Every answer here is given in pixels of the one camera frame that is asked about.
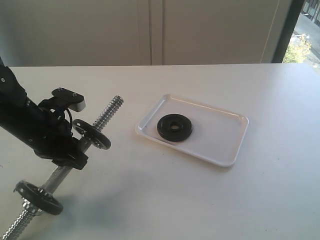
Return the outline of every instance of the table surface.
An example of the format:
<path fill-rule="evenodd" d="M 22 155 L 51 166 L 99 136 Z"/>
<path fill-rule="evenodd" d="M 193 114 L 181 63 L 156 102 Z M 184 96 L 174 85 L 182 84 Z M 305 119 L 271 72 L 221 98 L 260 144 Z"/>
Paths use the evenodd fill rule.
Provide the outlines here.
<path fill-rule="evenodd" d="M 64 87 L 85 96 L 92 123 L 114 95 L 124 104 L 55 193 L 59 216 L 36 217 L 22 240 L 319 239 L 320 79 L 304 64 L 13 67 L 36 103 Z M 135 126 L 172 93 L 249 118 L 237 161 L 223 168 L 145 139 Z M 0 129 L 0 232 L 22 210 L 13 193 L 41 185 L 48 160 Z"/>

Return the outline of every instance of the screw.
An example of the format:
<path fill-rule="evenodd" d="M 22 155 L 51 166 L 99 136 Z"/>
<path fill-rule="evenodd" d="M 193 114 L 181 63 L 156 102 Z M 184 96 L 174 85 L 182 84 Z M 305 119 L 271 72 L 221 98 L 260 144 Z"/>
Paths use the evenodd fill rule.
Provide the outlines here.
<path fill-rule="evenodd" d="M 93 126 L 101 132 L 123 102 L 124 100 L 120 96 L 115 96 L 94 122 Z M 82 142 L 85 145 L 83 152 L 85 152 L 90 146 L 84 137 L 82 137 L 79 142 Z M 41 189 L 53 194 L 71 170 L 72 167 L 70 166 L 58 166 L 48 180 L 41 186 Z M 3 234 L 2 240 L 16 240 L 35 216 L 35 214 L 24 210 Z"/>

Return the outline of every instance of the white cabinet door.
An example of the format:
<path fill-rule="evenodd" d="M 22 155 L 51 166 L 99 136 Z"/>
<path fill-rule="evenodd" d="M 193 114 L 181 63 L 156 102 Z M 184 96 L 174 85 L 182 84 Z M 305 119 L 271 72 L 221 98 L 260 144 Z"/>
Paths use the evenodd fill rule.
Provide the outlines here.
<path fill-rule="evenodd" d="M 0 7 L 22 66 L 151 63 L 148 0 L 12 0 Z"/>
<path fill-rule="evenodd" d="M 150 0 L 152 64 L 269 63 L 291 0 Z"/>

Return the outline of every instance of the plastic tray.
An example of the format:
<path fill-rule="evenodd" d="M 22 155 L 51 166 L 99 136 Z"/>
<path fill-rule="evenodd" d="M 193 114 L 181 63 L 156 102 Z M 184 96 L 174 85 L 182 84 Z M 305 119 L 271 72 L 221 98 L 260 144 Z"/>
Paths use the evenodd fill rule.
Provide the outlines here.
<path fill-rule="evenodd" d="M 193 130 L 188 139 L 170 142 L 158 134 L 157 123 L 168 114 L 190 119 Z M 138 123 L 136 132 L 209 163 L 229 167 L 237 159 L 248 124 L 248 118 L 243 115 L 168 94 Z"/>

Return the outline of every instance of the tree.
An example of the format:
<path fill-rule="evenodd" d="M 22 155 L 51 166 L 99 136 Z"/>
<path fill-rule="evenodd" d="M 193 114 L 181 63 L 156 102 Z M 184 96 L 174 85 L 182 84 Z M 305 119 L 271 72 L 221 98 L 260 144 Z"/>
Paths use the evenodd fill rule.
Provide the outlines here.
<path fill-rule="evenodd" d="M 303 63 L 310 53 L 311 42 L 305 39 L 305 34 L 302 34 L 298 42 L 290 41 L 286 49 L 283 63 Z"/>

